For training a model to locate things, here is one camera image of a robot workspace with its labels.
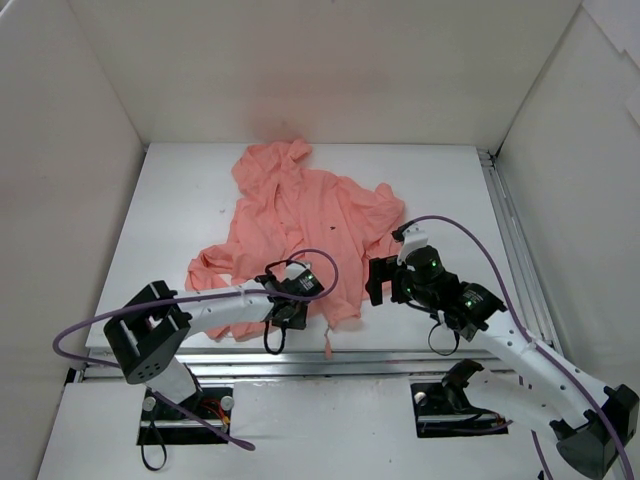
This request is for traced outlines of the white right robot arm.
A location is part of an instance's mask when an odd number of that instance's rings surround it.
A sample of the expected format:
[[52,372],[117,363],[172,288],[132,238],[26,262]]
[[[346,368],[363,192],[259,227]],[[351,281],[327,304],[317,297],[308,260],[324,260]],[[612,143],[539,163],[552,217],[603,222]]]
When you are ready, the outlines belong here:
[[515,385],[476,361],[456,364],[442,381],[445,405],[464,412],[473,406],[500,413],[550,438],[565,462],[589,479],[602,479],[636,432],[639,397],[627,385],[611,387],[569,362],[528,330],[485,287],[448,272],[437,250],[421,247],[404,260],[369,262],[365,289],[373,305],[391,300],[414,304],[457,337],[499,358],[519,374]]

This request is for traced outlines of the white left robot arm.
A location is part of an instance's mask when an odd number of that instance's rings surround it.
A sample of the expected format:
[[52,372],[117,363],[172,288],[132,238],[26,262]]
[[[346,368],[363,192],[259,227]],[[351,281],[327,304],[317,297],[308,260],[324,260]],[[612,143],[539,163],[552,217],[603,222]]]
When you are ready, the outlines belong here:
[[187,292],[155,281],[113,316],[103,332],[127,383],[159,393],[164,408],[185,420],[198,411],[201,395],[198,381],[177,359],[186,339],[241,323],[302,329],[310,300],[323,291],[317,277],[301,265],[281,281],[263,274],[237,286],[197,292],[194,302],[186,300]]

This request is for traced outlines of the salmon pink zip jacket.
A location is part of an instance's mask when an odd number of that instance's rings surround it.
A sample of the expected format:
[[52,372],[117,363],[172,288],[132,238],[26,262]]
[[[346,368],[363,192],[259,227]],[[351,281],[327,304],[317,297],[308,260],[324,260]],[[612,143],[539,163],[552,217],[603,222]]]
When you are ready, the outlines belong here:
[[312,147],[303,139],[246,147],[231,166],[209,150],[206,179],[224,174],[235,181],[235,204],[227,239],[190,261],[185,286],[208,290],[240,284],[273,261],[300,251],[320,281],[337,283],[312,310],[328,331],[361,317],[368,262],[395,255],[392,231],[405,218],[405,204],[387,183],[374,189],[348,176],[303,166]]

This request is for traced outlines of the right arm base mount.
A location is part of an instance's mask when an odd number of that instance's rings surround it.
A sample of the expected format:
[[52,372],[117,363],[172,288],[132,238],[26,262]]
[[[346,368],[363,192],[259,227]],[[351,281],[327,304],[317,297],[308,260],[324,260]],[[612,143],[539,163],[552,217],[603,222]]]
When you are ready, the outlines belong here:
[[483,367],[462,360],[441,380],[412,383],[411,398],[417,437],[420,439],[506,435],[510,421],[486,408],[473,406],[464,389]]

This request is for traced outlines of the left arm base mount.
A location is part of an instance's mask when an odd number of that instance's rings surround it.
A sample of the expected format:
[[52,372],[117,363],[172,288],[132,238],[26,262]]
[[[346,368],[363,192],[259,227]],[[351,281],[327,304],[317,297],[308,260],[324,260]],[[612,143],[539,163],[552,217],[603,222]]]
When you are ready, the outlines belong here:
[[[231,429],[231,409],[234,406],[230,385],[203,387],[201,396],[184,406],[192,415],[224,432]],[[224,445],[228,441],[212,433],[191,416],[185,415],[145,391],[142,401],[136,445],[144,468],[161,471],[168,462],[172,446]]]

